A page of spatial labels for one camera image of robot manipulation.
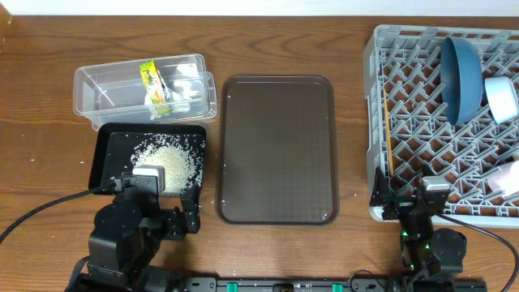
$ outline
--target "white cup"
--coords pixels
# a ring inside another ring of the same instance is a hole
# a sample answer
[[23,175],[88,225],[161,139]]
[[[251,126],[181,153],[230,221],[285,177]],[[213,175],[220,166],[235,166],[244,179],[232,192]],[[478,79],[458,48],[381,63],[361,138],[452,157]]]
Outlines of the white cup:
[[500,124],[519,115],[516,90],[509,77],[486,78],[485,91],[495,122]]

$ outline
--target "dish rack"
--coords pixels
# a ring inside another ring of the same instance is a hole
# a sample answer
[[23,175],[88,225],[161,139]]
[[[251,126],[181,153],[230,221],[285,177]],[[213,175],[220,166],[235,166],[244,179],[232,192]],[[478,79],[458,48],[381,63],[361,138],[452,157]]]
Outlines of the dish rack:
[[[519,193],[504,196],[487,183],[519,150],[519,118],[497,125],[488,105],[470,122],[452,126],[441,100],[440,50],[445,37],[462,37],[478,50],[483,78],[509,77],[519,93],[519,31],[380,25],[366,45],[364,93],[369,118],[368,197],[380,166],[398,195],[413,191],[420,169],[444,176],[451,193],[444,213],[470,224],[519,227]],[[391,139],[386,137],[384,90]],[[393,176],[388,169],[392,146]],[[382,207],[370,208],[382,221]],[[434,223],[449,224],[438,217]]]

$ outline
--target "wood grain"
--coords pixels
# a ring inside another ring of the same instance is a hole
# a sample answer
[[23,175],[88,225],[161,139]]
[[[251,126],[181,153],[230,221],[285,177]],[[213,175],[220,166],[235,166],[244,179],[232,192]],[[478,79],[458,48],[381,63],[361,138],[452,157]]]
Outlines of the wood grain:
[[[209,143],[202,229],[184,242],[163,242],[152,263],[187,275],[221,277],[348,277],[359,268],[395,275],[401,270],[399,226],[376,222],[367,211],[364,45],[378,24],[513,29],[518,21],[17,16],[0,65],[0,229],[40,204],[87,187],[97,134],[72,112],[78,67],[200,53],[218,88],[237,74],[322,75],[332,83],[341,211],[330,226],[318,228],[237,227],[220,221],[214,209],[216,117],[203,122]],[[91,195],[24,222],[0,246],[0,290],[63,291],[75,262],[88,254],[96,211],[110,200]],[[179,204],[176,199],[161,203]],[[500,289],[512,271],[512,254],[494,239],[459,230],[469,241],[463,276],[484,278],[490,291]],[[516,230],[495,232],[519,247]]]

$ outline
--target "brown tray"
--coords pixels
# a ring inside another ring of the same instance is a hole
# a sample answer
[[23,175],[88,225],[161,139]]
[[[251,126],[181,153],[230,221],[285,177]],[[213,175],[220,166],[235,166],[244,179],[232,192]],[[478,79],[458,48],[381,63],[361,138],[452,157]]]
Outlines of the brown tray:
[[219,217],[332,222],[339,209],[332,85],[319,76],[237,76],[222,96]]

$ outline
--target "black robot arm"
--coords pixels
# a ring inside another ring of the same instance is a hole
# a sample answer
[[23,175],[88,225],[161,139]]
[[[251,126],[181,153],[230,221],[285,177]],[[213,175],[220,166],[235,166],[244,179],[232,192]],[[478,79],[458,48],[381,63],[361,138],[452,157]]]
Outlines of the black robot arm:
[[78,274],[69,291],[92,290],[94,286],[99,291],[102,287],[157,290],[151,289],[154,286],[164,291],[180,284],[180,277],[149,263],[163,239],[183,240],[187,233],[198,233],[199,186],[195,184],[181,197],[183,212],[178,207],[161,209],[158,195],[164,188],[164,169],[141,166],[139,170],[149,170],[151,175],[125,175],[114,180],[114,202],[97,212],[88,240],[88,274]]

